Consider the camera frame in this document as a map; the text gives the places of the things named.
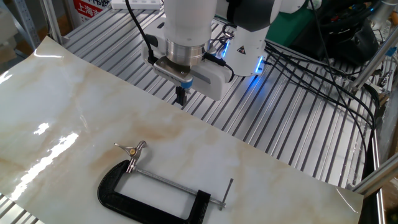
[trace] slotted metal surface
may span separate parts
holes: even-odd
[[[134,13],[143,28],[164,16],[163,9],[135,10]],[[212,39],[222,35],[222,25],[215,22],[212,29]],[[83,60],[316,179],[344,188],[361,180],[365,151],[361,145],[358,127],[350,114],[292,83],[289,80],[292,75],[283,67],[275,65],[275,60],[270,56],[262,75],[234,77],[222,100],[214,101],[192,90],[187,104],[180,106],[175,103],[174,84],[157,76],[141,58],[142,38],[127,11],[107,8],[67,37],[69,41],[64,47]],[[220,43],[213,44],[221,50]],[[283,47],[278,49],[291,54]],[[320,92],[338,99],[337,92],[331,85],[301,72],[283,60],[282,63]],[[330,78],[322,67],[308,62],[300,64]],[[334,63],[334,66],[348,73],[361,69],[353,70],[341,63]],[[337,82],[347,85],[341,78]],[[360,91],[357,97],[374,111],[368,92]],[[346,102],[352,109],[370,118],[357,102],[348,98]],[[365,142],[368,143],[369,126],[358,116],[355,119],[360,123]],[[2,195],[0,198],[8,204],[2,205],[0,200],[0,209],[5,211],[12,202]],[[7,222],[2,222],[6,217],[11,217],[8,215],[11,210],[14,211],[14,219],[9,218]],[[15,204],[6,215],[0,215],[0,223],[39,222]]]

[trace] red sign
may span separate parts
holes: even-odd
[[[75,9],[82,15],[92,18],[102,11],[102,9],[92,6],[82,0],[73,0]]]

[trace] marble pattern paper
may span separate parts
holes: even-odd
[[[206,223],[358,223],[363,197],[315,180],[74,56],[46,38],[0,76],[0,192],[44,223],[134,223],[103,207],[101,179],[137,165],[218,200]],[[125,174],[118,191],[186,218],[193,196]]]

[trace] power strip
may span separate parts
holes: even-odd
[[[159,10],[160,0],[129,0],[131,9],[150,9]],[[127,9],[124,0],[112,0],[111,5],[113,9]]]

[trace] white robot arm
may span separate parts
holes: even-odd
[[[241,76],[262,73],[265,36],[281,5],[282,0],[165,0],[166,18],[145,29],[156,60],[148,60],[146,43],[142,56],[156,74],[176,85],[177,103],[185,104],[190,88],[220,100],[233,74],[225,63]],[[237,25],[221,54],[223,60],[208,52],[216,13]]]

